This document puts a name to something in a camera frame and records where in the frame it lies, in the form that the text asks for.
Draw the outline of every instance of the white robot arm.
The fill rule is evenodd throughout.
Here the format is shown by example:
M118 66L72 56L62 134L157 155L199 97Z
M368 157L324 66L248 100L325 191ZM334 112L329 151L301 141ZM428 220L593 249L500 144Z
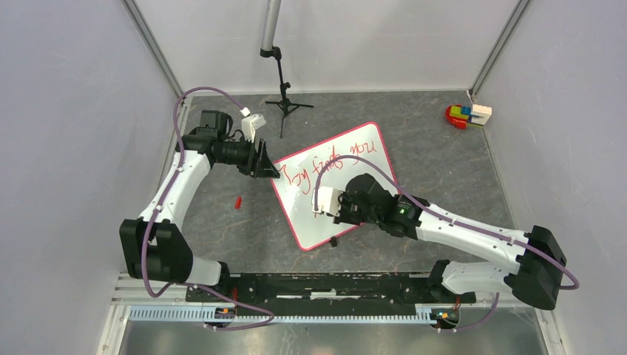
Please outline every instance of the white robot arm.
M333 217L334 223L373 223L395 237L452 246L486 260L479 263L439 260L430 275L433 286L439 284L454 294L511 292L536 308L555 308L562 271L523 247L540 249L565 266L566 258L548 229L535 226L528 233L490 226L414 197L430 210L425 213L404 195L392 196L369 174L354 177L345 191L323 186L318 193L318 210L314 208L313 212ZM438 216L446 216L450 221ZM499 240L463 225L511 239Z
M120 239L129 274L142 278L141 248L149 220L156 209L159 211L152 230L146 256L146 270L150 280L171 283L216 285L220 281L223 264L204 260L192 254L183 238L183 218L200 181L215 163L237 166L238 170L253 178L278 178L277 168L266 152L265 142L255 139L255 132L265 123L263 116L250 115L242 121L242 137L236 141L229 136L227 126L232 118L224 112L203 111L200 126L183 136L184 164L173 163L164 183L152 202L141 212L138 219L124 220L120 226ZM180 152L174 155L179 161ZM178 173L172 183L172 176ZM163 193L169 190L165 200Z

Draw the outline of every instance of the purple cable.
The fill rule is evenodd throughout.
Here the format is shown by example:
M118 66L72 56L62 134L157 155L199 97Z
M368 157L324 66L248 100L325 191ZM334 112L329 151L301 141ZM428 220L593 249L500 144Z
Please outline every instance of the purple cable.
M480 321L474 322L473 324L470 324L470 325L465 325L465 326L460 327L460 328L455 328L455 329L442 329L442 328L440 328L440 329L438 329L438 332L439 333L458 333L460 331L468 331L470 329L478 327L479 325L485 324L490 318L492 318L492 316L496 312L496 305L498 304L499 296L500 296L500 294L497 292L496 295L494 296L494 302L492 303L492 306L490 306L490 310L489 310L488 314L486 314L485 317L483 317Z
M199 90L212 90L215 92L219 92L220 94L226 96L228 99L233 101L240 109L244 108L242 104L237 102L237 100L235 100L228 93L220 89L216 89L214 87L195 87L193 89L189 89L185 91L176 101L176 104L174 105L174 112L172 113L172 123L174 123L174 132L176 133L176 136L177 136L178 148L180 151L180 158L178 161L179 168L183 166L183 164L185 163L185 149L183 148L183 138L181 137L180 129L178 128L178 107L180 106L180 103L183 101L183 99L185 99L187 95L191 94L192 92L199 91ZM163 206L163 202L168 196L168 192L170 192L172 185L174 185L174 182L178 178L179 173L180 172L178 170L174 171L174 174L172 175L172 178L170 178L170 181L168 181L166 188L163 189L163 194L161 194L161 196L159 197L157 206ZM141 278L143 279L143 285L146 286L146 291L151 297L154 297L154 298L162 295L163 292L165 292L166 289L172 285L172 283L167 283L161 290L159 290L159 292L155 293L150 287L150 282L148 281L148 268L146 266L146 258L148 257L148 239L150 236L150 231L152 230L152 226L155 224L155 220L157 219L158 214L159 214L158 209L155 208L154 210L152 210L152 214L150 216L150 220L148 221L146 232L143 234L143 241L141 244Z
M188 287L194 287L195 285L193 283L183 283L181 285L185 285ZM214 328L213 330L215 331L243 331L245 329L252 329L252 328L258 328L258 327L263 327L264 325L268 324L269 322L272 322L272 320L274 319L274 313L272 313L271 311L267 310L267 309L263 309L263 308L259 308L259 307L255 307L254 305L247 305L246 303L241 303L239 301L233 300L232 298L228 298L227 296L210 289L209 287L205 286L205 285L198 285L198 288L205 291L205 292L209 292L210 294L213 294L216 297L221 298L222 300L225 300L226 302L230 302L233 303L234 305L238 305L240 307L244 307L244 308L248 308L251 309L253 311L257 311L257 312L261 312L261 313L265 313L268 316L270 316L270 318L262 321L262 322L258 322L258 323L254 323L254 324L247 324L247 325L241 325L239 327L232 327L232 328Z
M177 141L178 141L178 148L180 151L180 156L179 156L179 161L178 161L178 167L180 168L181 166L183 166L183 164L185 163L185 148L183 146L183 138L180 135L180 129L178 127L178 108L180 106L180 103L183 102L183 100L185 99L185 97L189 94L191 94L192 92L195 91L199 91L199 90L211 90L211 91L215 91L215 92L219 92L220 94L226 96L229 100L233 101L233 103L235 103L240 109L244 109L244 106L242 104L240 104L239 102L237 102L237 100L235 100L235 98L233 98L233 96L230 96L228 93L220 90L220 89L216 89L214 87L195 87L193 89L189 89L187 91L185 91L176 101L176 104L174 105L174 112L172 113L172 123L174 124L174 132L176 133L177 136ZM175 170L174 174L172 174L172 177L170 178L170 181L168 181L168 183L166 184L166 188L163 189L163 193L161 194L161 196L159 197L159 201L157 202L157 206L162 206L163 202L166 200L166 197L168 196L168 192L170 192L170 189L172 188L172 185L174 185L174 182L176 181L176 179L178 178L179 175L179 171ZM159 297L160 295L163 294L163 292L166 291L166 289L168 289L168 287L170 287L172 285L172 283L167 283L161 290L159 290L159 292L155 293L152 290L152 287L150 287L150 282L148 280L148 268L146 266L146 259L148 257L148 239L150 236L150 231L152 230L152 226L155 224L155 220L157 219L157 216L159 215L159 210L158 209L154 209L152 210L152 214L150 216L150 220L148 221L148 226L146 227L146 232L143 234L143 241L142 241L142 245L141 245L141 278L143 280L143 285L146 287L146 292L148 292L148 294L151 297ZM187 286L191 286L193 287L194 284L191 283L186 283L184 285ZM198 288L200 288L201 290L207 291L210 294L213 294L216 297L219 297L227 302L231 302L234 303L235 305L239 305L242 306L244 308L248 308L248 309L252 309L254 311L259 311L262 313L265 313L267 315L270 316L269 319L264 320L263 322L259 322L259 323L255 323L255 324L249 324L249 325L243 325L241 327L233 327L233 328L217 328L217 330L219 331L239 331L239 330L244 330L244 329L250 329L250 328L256 328L256 327L261 327L263 325L268 324L269 322L271 322L274 319L274 314L272 312L270 312L269 310L263 309L263 308L258 308L255 307L253 305L247 305L245 303L241 303L238 302L236 300L232 300L230 298L228 298L227 296L224 296L222 294L219 294L218 292L210 289L207 286L204 285L198 285Z
M387 176L387 174L385 174L385 172L383 170L381 170L381 168L379 168L378 166L376 166L375 164L371 163L370 161L368 161L367 159L364 159L362 157L358 157L355 155L340 155L339 157L335 157L334 159L331 159L328 163L325 164L324 167L322 167L322 172L320 172L320 175L318 175L318 178L316 179L316 187L315 187L315 191L313 193L313 207L316 211L318 211L318 188L320 187L320 181L322 181L322 174L324 174L327 171L327 168L335 163L338 160L341 159L355 159L355 160L359 160L362 161L364 163L366 163L367 165L369 165L371 168L375 169L379 174L381 174L385 180L389 181L394 187L396 187L405 197L407 197L411 202L413 202L415 205L417 205L418 207L420 207L421 210L425 211L428 214L431 214L434 217L440 218L442 220L445 220L447 223L450 224L454 224L455 226L460 226L462 228L466 228L469 229L471 231L476 231L478 233L481 234L485 234L488 235L490 237L494 237L497 238L499 240L502 240L506 243L511 243L512 242L512 238L511 237L506 237L504 235L501 235L499 233L495 233L493 231L489 231L487 229L483 229L481 227L477 227L477 226L473 226L470 225L468 223L464 223L464 222L457 222L457 221L453 221L452 218L449 218L443 214L439 214L438 212L433 211L432 209L429 209L428 207L426 207L425 205L423 205L422 203L420 203L420 201L418 201L417 199L413 198L413 196L405 191L405 189L403 189L402 187L400 187L400 185L398 185L391 177ZM551 265L553 265L554 267L556 267L559 271L561 271L562 273L564 273L571 281L572 281L572 285L566 285L566 286L560 286L560 289L562 290L576 290L579 288L579 280L577 280L577 278L570 272L568 271L565 267L563 267L560 263L557 262L557 260L553 259L552 257L550 257L547 253L533 247L530 246L529 244L525 244L522 243L521 241L518 240L514 240L514 244L517 246L521 246L523 248L525 248L526 250L529 250L530 252L536 254L539 257L542 257L544 260L548 261L549 263L551 263Z

